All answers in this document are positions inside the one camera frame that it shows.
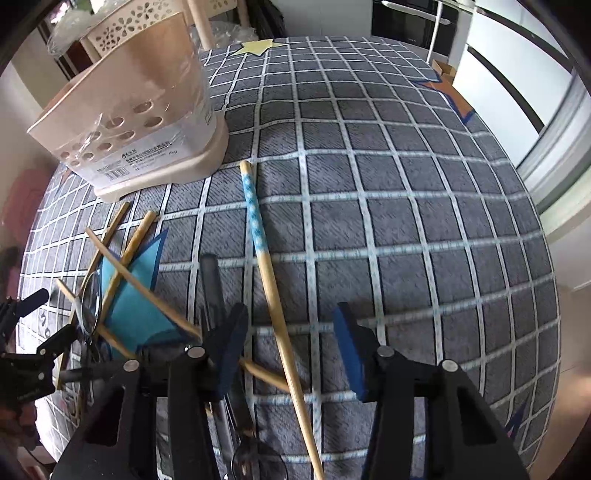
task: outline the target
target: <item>product label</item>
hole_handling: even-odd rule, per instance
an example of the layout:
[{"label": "product label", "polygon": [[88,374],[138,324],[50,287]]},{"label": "product label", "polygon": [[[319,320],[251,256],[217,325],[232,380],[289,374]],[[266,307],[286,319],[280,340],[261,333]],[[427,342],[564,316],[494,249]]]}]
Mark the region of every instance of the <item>product label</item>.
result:
[{"label": "product label", "polygon": [[74,167],[92,186],[103,188],[198,155],[211,140],[216,116],[209,98],[192,113],[126,145],[98,161]]}]

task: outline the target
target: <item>yellow star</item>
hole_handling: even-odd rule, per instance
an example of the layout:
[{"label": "yellow star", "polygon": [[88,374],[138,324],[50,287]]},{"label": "yellow star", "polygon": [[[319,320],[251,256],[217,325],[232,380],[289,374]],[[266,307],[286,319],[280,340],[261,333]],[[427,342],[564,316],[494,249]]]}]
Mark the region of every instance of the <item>yellow star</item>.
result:
[{"label": "yellow star", "polygon": [[282,47],[287,45],[286,43],[275,43],[273,39],[259,40],[259,41],[246,41],[242,44],[242,48],[235,51],[232,55],[241,55],[243,53],[252,53],[257,57],[263,55],[271,47]]}]

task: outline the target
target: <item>pink object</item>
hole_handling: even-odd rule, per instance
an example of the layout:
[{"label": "pink object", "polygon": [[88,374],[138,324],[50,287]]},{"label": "pink object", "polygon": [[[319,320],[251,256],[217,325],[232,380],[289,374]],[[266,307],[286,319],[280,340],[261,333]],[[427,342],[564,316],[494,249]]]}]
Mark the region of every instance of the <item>pink object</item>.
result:
[{"label": "pink object", "polygon": [[24,248],[51,174],[41,168],[23,171],[12,184],[2,210],[2,224]]}]

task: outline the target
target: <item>gray plaid bedsheet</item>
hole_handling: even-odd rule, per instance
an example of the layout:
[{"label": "gray plaid bedsheet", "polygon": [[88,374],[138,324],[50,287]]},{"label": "gray plaid bedsheet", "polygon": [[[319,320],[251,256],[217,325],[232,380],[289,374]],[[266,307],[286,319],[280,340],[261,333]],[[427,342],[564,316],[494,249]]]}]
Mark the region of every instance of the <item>gray plaid bedsheet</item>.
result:
[{"label": "gray plaid bedsheet", "polygon": [[[121,251],[147,209],[159,212],[153,233],[168,229],[168,237],[156,293],[190,320],[202,303],[199,254],[217,254],[228,305],[251,311],[245,356],[279,370],[238,169],[250,159],[327,478],[360,477],[375,407],[349,390],[330,317],[339,301],[409,358],[455,359],[502,423],[526,402],[515,446],[529,465],[556,394],[560,318],[540,222],[511,162],[477,115],[464,126],[442,94],[409,81],[436,77],[398,42],[276,41],[288,45],[260,58],[231,56],[239,47],[202,57],[230,129],[223,166],[203,181],[128,196],[131,211],[111,248]],[[20,326],[26,351],[67,318],[53,279],[81,282],[94,252],[84,228],[101,232],[118,209],[78,178],[59,188],[62,172],[25,253],[21,295],[52,291]],[[312,478],[289,396],[249,375],[245,386],[260,438],[283,455],[290,478]],[[41,401],[51,417],[42,437],[56,457],[75,429],[76,388]],[[165,432],[165,403],[159,412]],[[420,475],[420,408],[415,416]]]}]

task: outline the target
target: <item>blue gripper pad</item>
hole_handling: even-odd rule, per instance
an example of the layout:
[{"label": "blue gripper pad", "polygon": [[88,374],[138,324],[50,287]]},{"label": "blue gripper pad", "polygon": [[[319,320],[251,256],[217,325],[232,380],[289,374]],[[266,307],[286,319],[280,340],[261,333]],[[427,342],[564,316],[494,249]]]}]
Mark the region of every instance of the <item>blue gripper pad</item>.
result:
[{"label": "blue gripper pad", "polygon": [[376,401],[381,384],[374,360],[378,339],[369,328],[357,325],[345,301],[333,310],[333,322],[351,390],[362,402]]}]

